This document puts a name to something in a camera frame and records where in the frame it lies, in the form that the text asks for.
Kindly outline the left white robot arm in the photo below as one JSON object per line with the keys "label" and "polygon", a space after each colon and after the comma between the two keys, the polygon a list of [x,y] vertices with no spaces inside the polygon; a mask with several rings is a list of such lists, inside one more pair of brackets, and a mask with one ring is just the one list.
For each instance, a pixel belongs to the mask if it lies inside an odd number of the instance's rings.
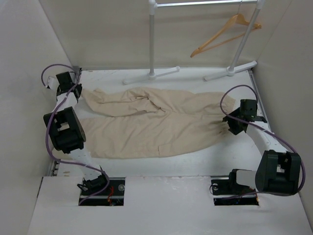
{"label": "left white robot arm", "polygon": [[[55,81],[50,80],[48,87],[56,90],[57,101],[53,111],[43,116],[49,155],[60,163],[81,167],[84,177],[82,183],[77,186],[87,198],[105,195],[110,189],[110,180],[101,166],[91,159],[85,147],[85,132],[74,110],[82,92],[82,85],[79,81],[74,81],[71,73],[67,71],[56,75]],[[62,151],[74,162],[56,159],[49,148],[49,142],[52,142],[55,150]]]}

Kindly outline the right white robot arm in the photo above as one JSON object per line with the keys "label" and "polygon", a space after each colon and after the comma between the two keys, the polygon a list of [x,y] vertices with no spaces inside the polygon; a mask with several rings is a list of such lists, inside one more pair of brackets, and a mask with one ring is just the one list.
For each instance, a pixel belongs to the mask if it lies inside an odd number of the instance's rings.
{"label": "right white robot arm", "polygon": [[288,151],[270,131],[267,120],[257,115],[257,101],[242,99],[240,107],[226,115],[229,131],[237,135],[245,132],[262,155],[255,173],[259,192],[282,195],[298,193],[301,158]]}

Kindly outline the beige trousers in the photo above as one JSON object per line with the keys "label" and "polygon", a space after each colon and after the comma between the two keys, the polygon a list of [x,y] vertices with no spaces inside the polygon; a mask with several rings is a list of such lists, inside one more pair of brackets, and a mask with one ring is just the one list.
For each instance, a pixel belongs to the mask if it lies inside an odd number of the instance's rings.
{"label": "beige trousers", "polygon": [[95,117],[81,120],[95,158],[172,157],[211,147],[228,134],[222,121],[235,100],[222,92],[137,87],[107,94],[83,90]]}

